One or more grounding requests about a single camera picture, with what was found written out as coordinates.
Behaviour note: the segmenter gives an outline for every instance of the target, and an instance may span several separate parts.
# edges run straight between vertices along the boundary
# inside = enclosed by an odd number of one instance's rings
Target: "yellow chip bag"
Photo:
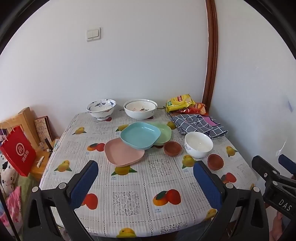
[[[179,95],[170,100],[167,100],[165,110],[166,112],[180,110],[189,107],[190,105],[195,104],[193,99],[191,99],[189,94]]]

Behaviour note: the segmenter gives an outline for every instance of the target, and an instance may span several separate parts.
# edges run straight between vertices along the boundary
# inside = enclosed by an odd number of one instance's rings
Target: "human hand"
[[[283,234],[282,230],[282,217],[283,215],[280,212],[276,213],[274,218],[274,223],[272,226],[272,230],[269,232],[269,241],[277,241],[281,235]]]

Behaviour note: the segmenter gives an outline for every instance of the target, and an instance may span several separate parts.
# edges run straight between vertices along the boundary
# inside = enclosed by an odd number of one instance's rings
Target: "white bowl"
[[[123,107],[129,117],[144,120],[154,115],[157,103],[148,99],[135,99],[125,102]]]
[[[184,146],[189,155],[202,158],[213,149],[213,141],[207,135],[194,131],[186,134]]]
[[[116,101],[111,99],[101,99],[90,103],[86,109],[98,121],[104,121],[113,113]]]

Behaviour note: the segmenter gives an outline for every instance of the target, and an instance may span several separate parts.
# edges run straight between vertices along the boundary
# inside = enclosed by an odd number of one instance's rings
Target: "fruit-patterned tablecloth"
[[[157,110],[153,119],[145,120],[165,124],[169,121],[164,110]],[[190,166],[194,160],[184,157],[184,148],[177,157],[170,157],[163,148],[152,147],[139,162],[128,167],[115,168],[108,162],[104,145],[120,137],[123,125],[133,122],[136,120],[124,111],[114,111],[106,121],[97,121],[89,113],[76,115],[54,149],[41,179],[41,189],[68,182],[89,160],[95,160],[99,165],[98,177],[75,212],[86,229],[98,236],[165,234],[214,216],[216,211],[193,176]],[[184,136],[171,124],[171,140],[184,147]],[[214,173],[237,188],[249,189],[257,179],[239,152],[226,137],[213,142],[209,155],[217,154],[224,161],[224,167]],[[209,155],[202,158],[205,164]],[[53,214],[57,224],[63,226],[55,208]]]

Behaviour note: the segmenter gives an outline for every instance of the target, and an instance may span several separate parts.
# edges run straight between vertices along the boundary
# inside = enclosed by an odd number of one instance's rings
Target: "small brown bowl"
[[[181,145],[175,141],[165,143],[163,149],[169,156],[176,156],[182,151]]]
[[[223,161],[222,157],[220,157],[219,155],[211,154],[207,158],[207,165],[213,171],[217,171],[224,166],[224,161]]]

